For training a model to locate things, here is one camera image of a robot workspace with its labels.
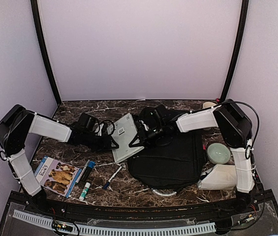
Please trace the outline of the pale green shrink-wrapped book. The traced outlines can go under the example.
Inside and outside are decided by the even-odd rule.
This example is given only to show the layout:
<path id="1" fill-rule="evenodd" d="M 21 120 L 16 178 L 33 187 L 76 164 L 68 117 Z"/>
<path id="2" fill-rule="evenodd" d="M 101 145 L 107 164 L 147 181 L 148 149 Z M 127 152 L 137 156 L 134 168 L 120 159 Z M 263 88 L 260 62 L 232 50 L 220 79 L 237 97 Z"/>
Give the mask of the pale green shrink-wrapped book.
<path id="1" fill-rule="evenodd" d="M 144 149 L 143 146 L 129 147 L 130 142 L 137 134 L 132 114 L 126 114 L 114 122 L 114 126 L 110 125 L 108 127 L 108 133 L 110 134 L 113 131 L 112 138 L 119 145 L 119 148 L 112 150 L 115 163 L 123 162 Z"/>

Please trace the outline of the black student backpack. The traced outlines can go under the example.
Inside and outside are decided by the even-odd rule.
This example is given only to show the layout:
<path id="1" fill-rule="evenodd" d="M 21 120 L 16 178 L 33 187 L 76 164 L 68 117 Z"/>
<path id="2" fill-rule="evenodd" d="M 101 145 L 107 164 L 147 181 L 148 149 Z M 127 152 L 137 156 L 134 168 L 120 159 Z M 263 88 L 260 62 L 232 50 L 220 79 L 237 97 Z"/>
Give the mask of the black student backpack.
<path id="1" fill-rule="evenodd" d="M 152 189 L 181 191 L 196 184 L 205 164 L 202 132 L 174 133 L 165 147 L 144 147 L 128 158 L 129 173 Z"/>

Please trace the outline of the dog picture book Bark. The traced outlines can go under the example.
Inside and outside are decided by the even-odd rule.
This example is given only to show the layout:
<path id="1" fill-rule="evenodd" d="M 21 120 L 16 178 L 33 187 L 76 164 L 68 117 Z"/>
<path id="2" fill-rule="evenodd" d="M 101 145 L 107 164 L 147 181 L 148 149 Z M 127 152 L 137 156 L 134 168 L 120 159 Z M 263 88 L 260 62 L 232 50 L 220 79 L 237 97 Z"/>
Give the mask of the dog picture book Bark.
<path id="1" fill-rule="evenodd" d="M 34 175 L 42 187 L 68 198 L 81 171 L 80 168 L 45 156 Z"/>

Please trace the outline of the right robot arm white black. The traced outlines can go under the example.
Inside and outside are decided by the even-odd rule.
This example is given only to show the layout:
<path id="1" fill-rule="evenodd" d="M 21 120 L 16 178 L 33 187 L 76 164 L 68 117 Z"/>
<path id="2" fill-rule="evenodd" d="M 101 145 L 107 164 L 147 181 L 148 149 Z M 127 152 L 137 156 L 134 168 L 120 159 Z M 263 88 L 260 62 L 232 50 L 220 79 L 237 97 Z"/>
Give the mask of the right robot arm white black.
<path id="1" fill-rule="evenodd" d="M 156 146 L 159 139 L 174 133 L 217 127 L 235 162 L 237 191 L 250 193 L 255 186 L 252 122 L 240 108 L 242 102 L 227 99 L 196 111 L 167 109 L 163 105 L 144 108 L 136 121 L 137 133 L 129 147 Z"/>

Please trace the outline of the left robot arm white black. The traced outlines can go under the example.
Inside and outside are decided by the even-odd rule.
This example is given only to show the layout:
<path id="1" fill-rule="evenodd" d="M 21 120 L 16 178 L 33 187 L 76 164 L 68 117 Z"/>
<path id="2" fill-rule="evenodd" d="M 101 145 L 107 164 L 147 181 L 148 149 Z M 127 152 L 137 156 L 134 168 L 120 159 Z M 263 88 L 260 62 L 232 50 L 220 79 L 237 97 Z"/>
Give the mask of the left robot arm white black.
<path id="1" fill-rule="evenodd" d="M 0 158 L 8 162 L 25 194 L 32 197 L 31 206 L 40 214 L 47 214 L 51 204 L 34 176 L 27 145 L 31 135 L 39 140 L 49 138 L 74 146 L 86 146 L 93 152 L 119 148 L 113 138 L 115 128 L 105 128 L 108 120 L 99 121 L 87 113 L 80 114 L 77 121 L 65 124 L 59 120 L 14 105 L 0 120 Z"/>

